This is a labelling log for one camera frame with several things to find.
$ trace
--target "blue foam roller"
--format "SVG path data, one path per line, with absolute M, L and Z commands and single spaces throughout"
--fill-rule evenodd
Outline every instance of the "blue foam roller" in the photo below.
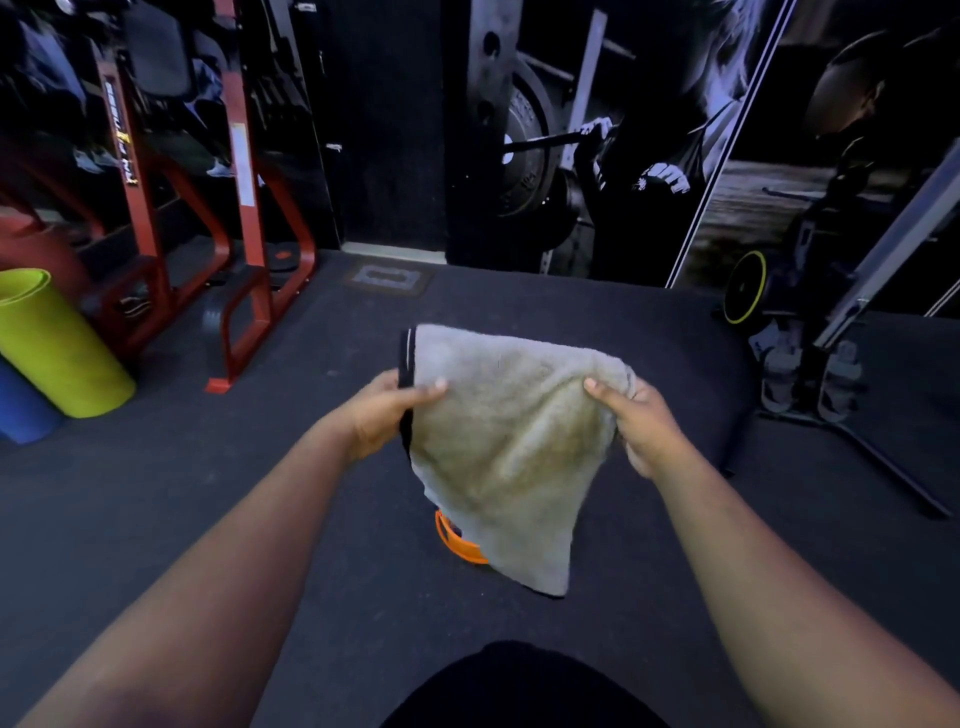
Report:
M 0 432 L 26 445 L 46 437 L 62 422 L 63 413 L 0 356 Z

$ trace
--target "label sticker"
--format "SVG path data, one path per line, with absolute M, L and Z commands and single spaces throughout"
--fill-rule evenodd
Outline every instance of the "label sticker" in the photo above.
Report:
M 255 207 L 253 168 L 250 163 L 250 145 L 247 143 L 247 126 L 245 124 L 230 124 L 230 144 L 233 147 L 233 167 L 236 170 L 240 204 L 245 207 Z
M 130 132 L 124 123 L 123 112 L 117 100 L 117 81 L 110 76 L 104 77 L 104 92 L 107 95 L 107 109 L 110 114 L 110 123 L 113 125 L 113 139 L 116 142 L 117 158 L 120 161 L 120 174 L 124 184 L 137 185 L 136 168 L 133 166 L 131 154 Z

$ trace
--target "dark wall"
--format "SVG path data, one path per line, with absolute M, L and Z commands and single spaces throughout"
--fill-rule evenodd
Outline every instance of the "dark wall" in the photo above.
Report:
M 317 4 L 335 109 L 314 112 L 335 114 L 344 147 L 331 182 L 346 240 L 445 246 L 440 2 Z

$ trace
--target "forearm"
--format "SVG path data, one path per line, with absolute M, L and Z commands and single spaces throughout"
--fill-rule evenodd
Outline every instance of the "forearm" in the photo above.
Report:
M 960 698 L 833 589 L 689 443 L 655 481 L 747 693 L 774 725 L 940 726 Z
M 70 668 L 24 725 L 250 720 L 348 463 L 321 420 Z

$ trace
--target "floor drain cover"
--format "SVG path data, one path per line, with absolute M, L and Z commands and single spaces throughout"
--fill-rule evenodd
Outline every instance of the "floor drain cover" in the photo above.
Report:
M 361 260 L 350 269 L 344 283 L 373 293 L 416 297 L 423 293 L 432 277 L 433 271 L 404 260 Z

